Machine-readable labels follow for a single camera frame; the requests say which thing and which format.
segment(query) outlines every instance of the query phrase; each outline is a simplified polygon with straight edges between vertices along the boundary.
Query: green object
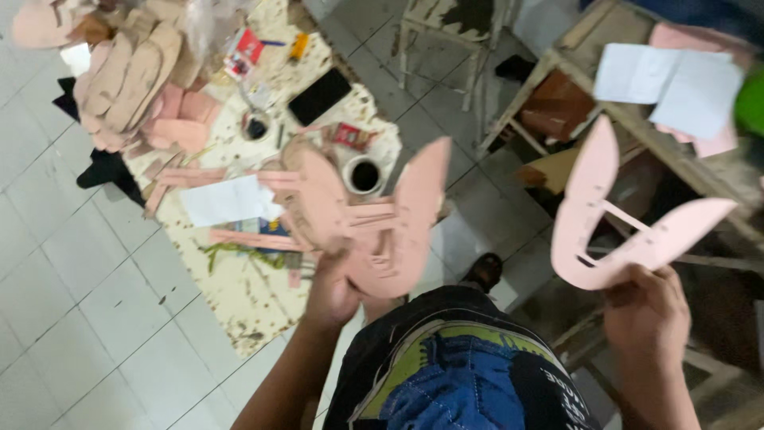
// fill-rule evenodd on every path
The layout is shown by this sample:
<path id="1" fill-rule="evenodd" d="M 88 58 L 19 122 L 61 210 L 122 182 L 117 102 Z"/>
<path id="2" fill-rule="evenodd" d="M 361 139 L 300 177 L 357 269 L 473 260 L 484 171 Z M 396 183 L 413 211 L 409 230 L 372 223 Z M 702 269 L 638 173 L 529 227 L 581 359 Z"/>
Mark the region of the green object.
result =
<path id="1" fill-rule="evenodd" d="M 283 254 L 279 254 L 275 259 L 271 259 L 262 252 L 250 248 L 249 246 L 239 245 L 238 243 L 216 243 L 215 245 L 204 249 L 204 253 L 209 257 L 207 272 L 209 272 L 210 275 L 212 274 L 212 268 L 215 267 L 215 258 L 218 256 L 218 251 L 243 252 L 250 258 L 258 259 L 274 269 L 282 269 L 284 267 Z"/>
<path id="2" fill-rule="evenodd" d="M 743 84 L 735 102 L 735 116 L 748 130 L 764 136 L 764 69 Z"/>

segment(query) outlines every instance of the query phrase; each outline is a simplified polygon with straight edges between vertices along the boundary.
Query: plastic bag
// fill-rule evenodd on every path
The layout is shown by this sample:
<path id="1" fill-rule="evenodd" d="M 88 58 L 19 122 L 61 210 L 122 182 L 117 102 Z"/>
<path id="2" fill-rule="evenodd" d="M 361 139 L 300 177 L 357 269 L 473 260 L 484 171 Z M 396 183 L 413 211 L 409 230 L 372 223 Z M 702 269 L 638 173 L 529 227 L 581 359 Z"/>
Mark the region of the plastic bag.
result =
<path id="1" fill-rule="evenodd" d="M 260 0 L 188 0 L 186 3 L 186 39 L 198 60 L 205 60 L 212 50 L 221 50 L 226 38 L 236 32 L 232 24 L 236 11 L 250 11 Z"/>

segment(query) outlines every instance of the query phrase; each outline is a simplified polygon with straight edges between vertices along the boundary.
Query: white paper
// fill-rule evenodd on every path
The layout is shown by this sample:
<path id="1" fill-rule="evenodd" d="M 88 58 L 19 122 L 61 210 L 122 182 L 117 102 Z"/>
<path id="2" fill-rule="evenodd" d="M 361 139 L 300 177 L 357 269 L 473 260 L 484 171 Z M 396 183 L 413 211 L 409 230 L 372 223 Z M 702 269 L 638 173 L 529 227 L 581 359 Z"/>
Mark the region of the white paper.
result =
<path id="1" fill-rule="evenodd" d="M 607 44 L 602 53 L 594 98 L 606 102 L 657 103 L 675 69 L 680 50 L 640 44 Z"/>
<path id="2" fill-rule="evenodd" d="M 283 208 L 273 198 L 273 191 L 262 186 L 257 175 L 180 191 L 183 206 L 197 227 L 258 217 L 275 220 Z"/>
<path id="3" fill-rule="evenodd" d="M 80 77 L 90 70 L 90 49 L 87 43 L 65 47 L 61 50 L 61 59 L 72 70 L 74 77 Z"/>
<path id="4" fill-rule="evenodd" d="M 743 71 L 726 56 L 683 51 L 650 121 L 710 139 L 727 124 Z"/>

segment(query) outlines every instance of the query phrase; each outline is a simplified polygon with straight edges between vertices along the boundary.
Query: person's left hand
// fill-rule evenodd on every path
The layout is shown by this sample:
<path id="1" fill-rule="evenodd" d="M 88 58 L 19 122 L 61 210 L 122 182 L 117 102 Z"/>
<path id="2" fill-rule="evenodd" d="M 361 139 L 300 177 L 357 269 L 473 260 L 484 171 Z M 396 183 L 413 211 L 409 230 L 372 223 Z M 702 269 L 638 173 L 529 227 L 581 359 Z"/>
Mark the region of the person's left hand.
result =
<path id="1" fill-rule="evenodd" d="M 352 240 L 339 239 L 319 260 L 305 310 L 305 321 L 312 327 L 342 329 L 358 310 L 361 293 L 345 277 L 352 247 Z"/>

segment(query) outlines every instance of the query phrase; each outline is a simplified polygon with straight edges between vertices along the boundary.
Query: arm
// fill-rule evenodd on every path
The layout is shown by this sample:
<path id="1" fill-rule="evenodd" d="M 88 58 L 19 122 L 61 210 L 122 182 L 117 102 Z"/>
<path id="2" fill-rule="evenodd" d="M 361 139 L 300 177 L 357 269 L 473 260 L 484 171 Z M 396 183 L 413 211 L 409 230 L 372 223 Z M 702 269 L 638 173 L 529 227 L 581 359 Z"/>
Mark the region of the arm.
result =
<path id="1" fill-rule="evenodd" d="M 358 309 L 359 294 L 345 280 L 347 257 L 343 243 L 321 258 L 305 316 L 231 430 L 312 425 L 340 331 Z"/>
<path id="2" fill-rule="evenodd" d="M 681 369 L 690 311 L 679 277 L 668 266 L 630 270 L 632 282 L 606 292 L 605 332 L 620 373 L 624 425 L 698 430 Z"/>

